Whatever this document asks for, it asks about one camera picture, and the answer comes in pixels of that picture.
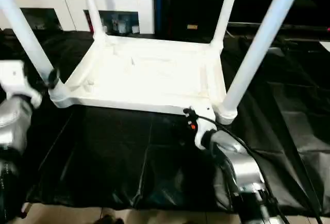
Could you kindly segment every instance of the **black tablecloth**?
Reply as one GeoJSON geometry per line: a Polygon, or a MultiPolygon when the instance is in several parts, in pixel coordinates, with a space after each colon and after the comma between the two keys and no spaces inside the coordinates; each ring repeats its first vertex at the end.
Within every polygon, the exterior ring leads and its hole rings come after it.
{"type": "MultiPolygon", "coordinates": [[[[1,59],[23,59],[2,34],[1,59]]],[[[87,33],[38,34],[65,81],[92,43],[87,33]]],[[[226,39],[229,86],[248,48],[226,39]]],[[[27,60],[31,83],[38,77],[27,60]]],[[[285,214],[330,216],[330,53],[315,42],[278,42],[229,127],[257,153],[285,214]]],[[[24,154],[26,199],[75,207],[232,212],[222,172],[194,146],[182,116],[71,106],[47,96],[32,117],[24,154]]]]}

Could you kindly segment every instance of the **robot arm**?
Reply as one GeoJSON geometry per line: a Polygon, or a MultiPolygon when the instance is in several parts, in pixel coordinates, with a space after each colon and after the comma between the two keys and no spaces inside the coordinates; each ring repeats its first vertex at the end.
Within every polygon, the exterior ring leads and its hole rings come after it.
{"type": "Polygon", "coordinates": [[[0,223],[20,215],[25,200],[21,185],[21,158],[32,111],[41,95],[30,87],[21,61],[0,62],[0,84],[7,99],[0,104],[0,223]]]}
{"type": "Polygon", "coordinates": [[[186,109],[189,124],[197,127],[196,146],[210,151],[217,166],[227,180],[232,205],[242,223],[283,223],[279,211],[265,186],[260,168],[246,148],[231,134],[217,130],[215,117],[207,117],[195,110],[186,109]]]}

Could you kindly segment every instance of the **black cable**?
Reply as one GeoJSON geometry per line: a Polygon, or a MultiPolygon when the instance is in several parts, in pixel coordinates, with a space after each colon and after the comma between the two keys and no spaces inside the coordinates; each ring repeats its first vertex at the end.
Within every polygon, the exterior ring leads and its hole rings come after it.
{"type": "MultiPolygon", "coordinates": [[[[247,153],[255,160],[255,162],[257,163],[259,169],[260,169],[260,173],[262,174],[262,177],[263,177],[263,180],[265,182],[265,187],[266,187],[266,190],[269,194],[269,196],[271,197],[271,199],[274,201],[273,204],[275,204],[277,210],[278,210],[278,214],[279,216],[282,218],[283,222],[285,224],[290,224],[290,222],[288,221],[288,219],[286,218],[286,216],[282,213],[282,211],[280,210],[279,208],[279,205],[278,205],[278,202],[277,202],[277,199],[276,197],[274,196],[271,188],[270,188],[270,184],[267,180],[267,177],[264,173],[264,171],[261,169],[258,161],[255,159],[255,156],[253,155],[253,151],[252,149],[244,142],[242,141],[238,136],[236,136],[235,134],[233,134],[230,130],[228,130],[227,128],[225,128],[222,124],[216,122],[216,121],[213,121],[209,118],[206,118],[206,117],[202,117],[202,116],[199,116],[197,115],[196,113],[194,113],[196,118],[201,118],[201,119],[204,119],[206,121],[209,121],[211,123],[213,123],[215,126],[219,127],[221,130],[225,131],[226,133],[230,134],[235,140],[237,140],[247,151],[247,153]]],[[[310,209],[312,210],[312,212],[314,213],[314,216],[315,216],[315,219],[317,221],[318,224],[323,224],[321,218],[320,218],[320,215],[315,211],[315,209],[312,207],[312,203],[309,199],[309,197],[307,195],[305,195],[306,197],[306,200],[307,200],[307,204],[309,205],[310,209]]]]}

